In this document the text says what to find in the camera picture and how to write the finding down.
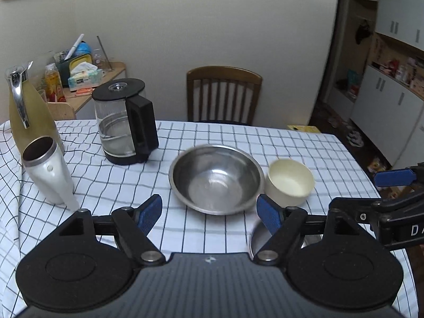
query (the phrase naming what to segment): chrome handle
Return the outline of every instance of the chrome handle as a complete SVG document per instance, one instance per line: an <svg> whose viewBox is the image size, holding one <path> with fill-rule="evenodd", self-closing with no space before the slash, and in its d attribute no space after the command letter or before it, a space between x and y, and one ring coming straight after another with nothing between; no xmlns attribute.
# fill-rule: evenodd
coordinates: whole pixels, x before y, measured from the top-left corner
<svg viewBox="0 0 424 318"><path fill-rule="evenodd" d="M25 108L22 83L27 80L27 69L19 66L6 70L6 79L12 91L12 97L18 109L19 116L25 129L29 128L28 114Z"/></svg>
<svg viewBox="0 0 424 318"><path fill-rule="evenodd" d="M403 97L405 96L405 93L404 92L402 92L402 94L400 95L400 98L399 98L399 102L398 102L398 105L400 106L401 104L402 104L402 101L403 101Z"/></svg>

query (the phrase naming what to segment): gray ribbed panel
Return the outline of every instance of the gray ribbed panel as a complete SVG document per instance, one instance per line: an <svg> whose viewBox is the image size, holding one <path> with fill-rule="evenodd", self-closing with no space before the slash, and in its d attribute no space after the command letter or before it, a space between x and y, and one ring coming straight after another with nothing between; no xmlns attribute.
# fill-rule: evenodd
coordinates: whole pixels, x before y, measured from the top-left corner
<svg viewBox="0 0 424 318"><path fill-rule="evenodd" d="M212 256L215 262L206 259ZM20 318L399 318L391 307L343 313L319 307L293 291L280 270L247 254L174 254L140 272L132 287L99 309L75 314L30 308Z"/></svg>

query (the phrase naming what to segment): yellow box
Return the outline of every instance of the yellow box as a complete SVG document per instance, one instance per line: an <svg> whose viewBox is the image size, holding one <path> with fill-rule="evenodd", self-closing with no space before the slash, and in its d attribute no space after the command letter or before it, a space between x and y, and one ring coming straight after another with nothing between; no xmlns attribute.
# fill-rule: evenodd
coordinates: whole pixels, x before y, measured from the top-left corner
<svg viewBox="0 0 424 318"><path fill-rule="evenodd" d="M319 129L313 125L288 125L288 128L295 131L321 134Z"/></svg>

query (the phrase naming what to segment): cabinet handle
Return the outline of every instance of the cabinet handle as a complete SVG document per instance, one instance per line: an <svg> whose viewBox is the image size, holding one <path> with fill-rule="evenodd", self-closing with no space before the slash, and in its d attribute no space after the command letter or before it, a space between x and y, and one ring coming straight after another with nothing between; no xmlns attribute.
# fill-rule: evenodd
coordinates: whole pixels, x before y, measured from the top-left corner
<svg viewBox="0 0 424 318"><path fill-rule="evenodd" d="M402 94L400 95L400 98L399 98L399 103L398 103L399 106L402 104L404 96L405 96L405 93L402 92Z"/></svg>

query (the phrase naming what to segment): dining table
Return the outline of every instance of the dining table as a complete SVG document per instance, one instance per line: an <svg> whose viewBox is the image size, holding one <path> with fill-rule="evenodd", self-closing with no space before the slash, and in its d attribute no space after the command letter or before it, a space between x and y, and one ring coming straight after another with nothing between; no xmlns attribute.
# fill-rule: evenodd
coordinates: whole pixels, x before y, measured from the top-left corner
<svg viewBox="0 0 424 318"><path fill-rule="evenodd" d="M93 215L107 215L124 206L138 207L153 194L162 197L162 215L148 237L167 259L172 252L247 252L259 221L255 206L238 214L214 216L188 208L177 199L168 171L172 161L190 147L223 144L241 149L256 159L265 175L278 158L305 164L315 178L312 193L301 205L309 214L326 214L335 197L380 197L353 156L330 134L156 121L158 149L145 163L119 166L105 158L95 120L56 123L81 208ZM22 166L9 121L0 126L0 154L0 317L8 318L26 307L16 285L17 264L73 212L45 201ZM369 227L362 226L370 232ZM113 237L98 236L98 240L116 246ZM393 307L405 317L417 318L416 288L408 256L405 250L392 253L404 273Z"/></svg>

